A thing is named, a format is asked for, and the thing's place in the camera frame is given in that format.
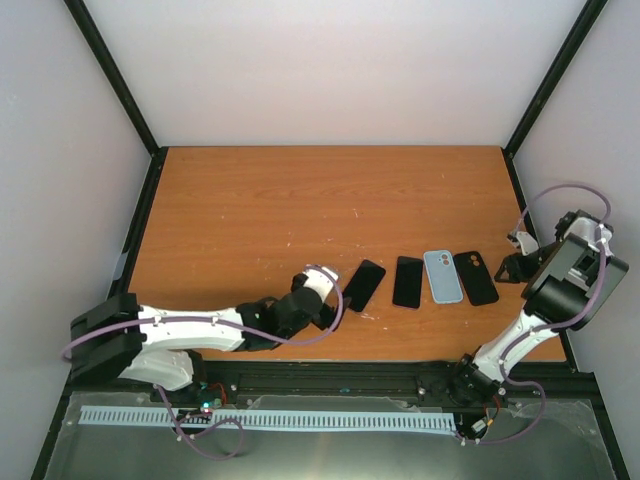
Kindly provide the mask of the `light blue phone case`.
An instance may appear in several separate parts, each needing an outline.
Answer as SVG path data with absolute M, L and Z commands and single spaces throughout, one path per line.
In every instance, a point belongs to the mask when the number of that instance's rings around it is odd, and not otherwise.
M 448 250 L 432 250 L 423 254 L 424 266 L 436 304 L 460 303 L 464 296 L 453 255 Z

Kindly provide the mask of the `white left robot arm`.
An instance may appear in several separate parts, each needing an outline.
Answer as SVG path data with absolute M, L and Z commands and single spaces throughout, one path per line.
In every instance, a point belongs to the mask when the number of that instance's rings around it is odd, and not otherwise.
M 208 378 L 198 371 L 202 349 L 269 351 L 302 345 L 298 334 L 313 325 L 326 338 L 341 323 L 351 299 L 327 267 L 309 265 L 292 279 L 289 293 L 220 310 L 169 310 L 120 293 L 75 318 L 61 358 L 71 382 L 102 384 L 124 379 L 201 400 Z

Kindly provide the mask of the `pink phone black screen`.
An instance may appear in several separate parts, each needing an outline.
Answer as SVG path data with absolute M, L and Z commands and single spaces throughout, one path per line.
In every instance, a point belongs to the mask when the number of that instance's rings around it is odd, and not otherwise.
M 417 310 L 421 305 L 423 261 L 420 258 L 399 256 L 392 294 L 392 304 Z

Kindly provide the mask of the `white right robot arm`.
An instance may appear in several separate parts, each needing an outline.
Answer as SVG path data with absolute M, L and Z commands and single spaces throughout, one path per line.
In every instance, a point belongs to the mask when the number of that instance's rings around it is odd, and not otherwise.
M 490 400 L 537 346 L 593 319 L 629 271 L 610 249 L 613 233 L 610 224 L 577 210 L 556 224 L 553 243 L 504 259 L 497 274 L 506 273 L 511 283 L 527 283 L 523 307 L 500 335 L 454 367 L 447 385 L 454 403 Z

